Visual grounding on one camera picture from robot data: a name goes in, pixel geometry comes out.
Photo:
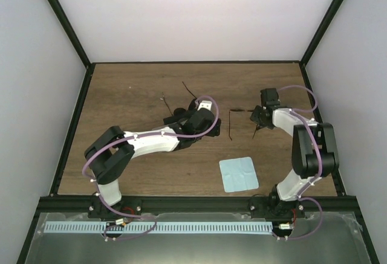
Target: white panel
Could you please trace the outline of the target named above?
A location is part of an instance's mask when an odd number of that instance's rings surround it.
[[[59,0],[93,62],[301,59],[332,0]]]
[[[49,191],[84,73],[46,0],[0,0],[2,264],[16,263]]]
[[[356,195],[380,263],[387,263],[387,0],[345,0],[307,66],[340,173]]]

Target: wooden floor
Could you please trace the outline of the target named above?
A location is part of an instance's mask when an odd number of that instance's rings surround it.
[[[297,64],[191,63],[97,65],[91,81],[73,145],[60,184],[60,194],[91,194],[94,186],[81,175],[83,152],[107,128],[145,131],[163,125],[169,116],[162,95],[172,111],[187,108],[192,96],[212,96],[220,107],[221,135],[205,137],[190,148],[141,156],[132,160],[120,177],[124,195],[245,196],[267,195],[291,170],[291,137],[280,129],[260,130],[252,139],[255,124],[250,113],[229,109],[253,109],[260,104],[259,91],[270,87],[303,85]],[[310,108],[307,93],[300,89],[280,94],[281,102],[294,108]],[[219,167],[222,159],[250,156],[259,188],[226,193]],[[305,195],[336,195],[331,178],[321,180]]]

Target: black aluminum frame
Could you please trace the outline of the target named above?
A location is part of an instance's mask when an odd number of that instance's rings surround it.
[[[68,159],[70,148],[74,139],[76,128],[79,122],[79,118],[82,112],[83,104],[86,99],[88,88],[93,76],[96,63],[91,63],[83,49],[80,41],[77,38],[75,31],[73,30],[63,8],[58,0],[47,0],[54,13],[56,14],[59,22],[63,26],[69,40],[73,44],[74,49],[77,51],[81,61],[85,65],[86,72],[82,83],[80,94],[76,103],[76,107],[71,119],[70,127],[68,129],[65,144],[63,146],[60,160],[56,169],[56,174],[50,189],[50,195],[41,197],[37,205],[36,212],[32,219],[30,229],[26,236],[24,245],[22,247],[18,264],[25,263],[28,255],[28,250],[31,245],[33,234],[36,229],[36,225],[41,213],[89,213],[89,206],[93,202],[92,196],[69,196],[58,195],[59,185],[62,179],[63,171]],[[310,81],[306,72],[306,65],[316,50],[319,42],[323,38],[327,28],[329,27],[334,15],[337,13],[343,0],[333,0],[329,9],[327,10],[322,22],[320,23],[312,41],[310,42],[304,56],[301,61],[287,60],[287,61],[222,61],[222,62],[146,62],[146,63],[298,63],[301,69],[301,74],[304,79],[305,86],[311,88]],[[309,96],[310,102],[314,105],[312,96]],[[315,118],[322,122],[322,117],[319,109],[314,112]],[[369,236],[367,227],[365,225],[362,212],[360,211],[357,199],[354,196],[346,195],[345,188],[340,177],[339,171],[335,171],[332,174],[333,182],[336,188],[338,196],[321,196],[314,197],[321,204],[324,211],[352,211],[354,212],[359,224],[363,227],[362,237],[365,242],[369,257],[372,263],[379,263],[375,249],[373,247],[371,238]],[[185,196],[124,196],[125,201],[138,202],[141,205],[141,212],[147,213],[165,213],[165,212],[251,212],[249,209],[249,202],[251,197],[185,197]],[[305,211],[317,211],[317,208],[313,203],[303,202]]]

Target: robotic arm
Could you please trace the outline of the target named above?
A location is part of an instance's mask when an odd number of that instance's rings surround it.
[[[331,124],[318,123],[314,119],[295,115],[290,108],[281,106],[275,88],[261,91],[261,104],[262,106],[256,106],[250,117],[257,124],[257,130],[278,127],[293,137],[291,152],[293,169],[282,182],[273,187],[269,194],[269,204],[273,214],[281,214],[293,208],[307,188],[339,167],[336,139]],[[316,151],[300,117],[310,127],[319,147],[322,159],[320,176],[318,176],[319,161]]]
[[[193,102],[187,111],[178,108],[173,116],[165,118],[165,126],[160,129],[134,133],[122,131],[118,126],[113,126],[87,148],[85,158],[90,159],[107,144],[124,137],[128,138],[128,141],[114,146],[114,153],[106,150],[90,164],[100,194],[108,205],[112,206],[122,198],[118,178],[130,160],[149,153],[185,149],[202,138],[179,137],[179,135],[200,134],[208,130],[215,120],[211,112],[211,101],[202,101],[197,108]],[[206,136],[218,136],[220,125],[221,120],[218,119],[214,128]]]

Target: purple cable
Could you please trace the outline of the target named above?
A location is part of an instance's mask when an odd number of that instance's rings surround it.
[[[306,237],[309,237],[309,236],[311,236],[311,235],[313,235],[315,232],[317,232],[317,230],[321,227],[321,224],[322,224],[322,207],[321,207],[321,205],[319,204],[319,202],[318,201],[316,201],[315,199],[313,199],[313,198],[308,198],[308,197],[305,197],[305,198],[302,198],[302,199],[300,199],[299,200],[300,202],[302,202],[302,201],[312,201],[312,202],[314,202],[316,205],[317,205],[317,208],[319,209],[319,211],[320,211],[320,221],[319,221],[319,223],[317,224],[317,226],[314,228],[314,230],[312,231],[312,232],[310,232],[310,233],[308,233],[308,234],[305,234],[305,235],[302,235],[302,236],[298,236],[298,237],[289,237],[288,238],[288,240],[302,240],[302,239],[304,239],[304,238],[306,238]],[[275,233],[273,233],[273,235],[275,236],[275,238],[277,238],[277,239],[286,239],[286,238],[284,238],[284,237],[279,237],[279,236],[277,236],[277,235],[275,235]]]
[[[316,152],[317,162],[319,164],[319,171],[313,177],[311,182],[308,182],[308,184],[305,185],[302,189],[300,189],[300,191],[297,193],[297,197],[300,198],[302,196],[302,194],[304,193],[304,191],[306,191],[306,189],[309,188],[312,185],[312,183],[314,183],[321,176],[321,174],[322,174],[322,158],[321,158],[319,146],[317,145],[317,142],[314,139],[312,130],[310,129],[308,123],[305,121],[303,116],[299,115],[298,113],[295,113],[294,111],[290,111],[290,114],[293,115],[293,116],[296,116],[298,119],[301,120],[302,124],[304,124],[304,126],[305,126],[305,128],[306,128],[306,130],[307,130],[307,132],[309,134],[310,140],[312,141],[314,151]]]
[[[309,112],[313,112],[314,110],[316,110],[316,108],[317,108],[317,98],[316,98],[316,96],[313,94],[313,92],[312,92],[311,90],[309,90],[307,87],[304,87],[304,86],[301,86],[301,85],[290,85],[290,86],[286,86],[286,87],[282,87],[282,88],[278,89],[278,92],[281,92],[281,91],[286,90],[286,89],[291,89],[291,88],[300,88],[300,89],[304,89],[304,90],[306,90],[309,94],[311,94],[312,97],[313,97],[313,99],[314,99],[314,106],[313,106],[312,109],[309,109],[309,110],[304,110],[304,109],[293,109],[294,111],[309,113]]]
[[[208,128],[206,131],[200,133],[200,134],[195,134],[195,135],[184,135],[184,134],[175,134],[175,133],[168,133],[168,132],[165,132],[163,134],[163,136],[172,136],[172,137],[178,137],[178,138],[197,138],[197,137],[202,137],[202,136],[205,136],[205,134],[208,134],[216,125],[218,119],[219,119],[219,107],[216,103],[216,101],[210,97],[210,96],[200,96],[199,98],[197,98],[195,100],[195,103],[198,105],[199,102],[202,100],[202,99],[209,99],[213,105],[215,106],[215,109],[216,109],[216,116],[215,116],[215,119],[212,123],[212,125],[210,126],[210,128]],[[161,135],[161,132],[160,131],[155,131],[155,132],[150,132],[150,133],[147,133],[147,134],[138,134],[137,138],[143,138],[143,137],[148,137],[148,136],[154,136],[154,135]],[[90,179],[92,179],[94,182],[95,182],[95,185],[96,185],[96,189],[97,189],[97,192],[100,194],[100,190],[98,188],[98,183],[95,181],[95,177],[93,177],[92,175],[89,175],[87,174],[86,170],[87,168],[89,167],[89,165],[92,163],[93,160],[95,160],[101,153],[103,153],[104,151],[108,150],[109,148],[119,144],[119,143],[122,143],[122,142],[125,142],[125,141],[128,141],[128,140],[131,140],[131,139],[134,139],[134,136],[130,136],[130,137],[125,137],[125,138],[121,138],[121,139],[118,139],[118,140],[115,140],[113,141],[112,143],[109,143],[108,145],[104,146],[103,148],[101,148],[100,150],[98,150],[91,158],[89,158],[89,160],[85,163],[85,165],[83,166],[82,168],[82,175],[83,176],[86,176]],[[110,207],[108,205],[108,203],[104,200],[104,198],[99,195],[99,199],[101,200],[101,203],[107,208],[109,209],[111,212],[119,215],[119,216],[124,216],[124,217],[132,217],[132,218],[137,218],[137,219],[154,219],[153,217],[144,217],[144,216],[138,216],[138,215],[135,215],[135,214],[127,214],[127,213],[122,213],[121,211],[117,211],[115,209],[113,209],[112,207]],[[139,235],[136,235],[136,236],[133,236],[133,237],[126,237],[126,238],[123,238],[122,240],[125,240],[125,239],[135,239],[137,237],[140,237],[140,236],[143,236],[143,235],[146,235],[148,234],[149,232],[151,232],[152,230],[154,230],[154,228],[157,226],[157,221],[155,220],[155,224],[153,225],[152,228],[150,228],[149,230],[145,231],[144,233],[141,233]]]
[[[149,234],[151,231],[153,231],[157,226],[157,222],[155,221],[155,223],[153,224],[153,226],[149,229],[149,230],[146,230],[144,233],[141,233],[141,234],[138,234],[138,235],[135,235],[135,236],[130,236],[130,237],[118,237],[118,238],[115,238],[115,241],[124,241],[124,240],[132,240],[132,239],[136,239],[136,238],[139,238],[139,237],[142,237],[144,235],[147,235]],[[111,225],[111,226],[108,226],[104,231],[103,231],[103,237],[105,239],[109,239],[108,235],[106,234],[110,229],[113,229],[113,228],[116,228],[116,227],[121,227],[120,225]]]

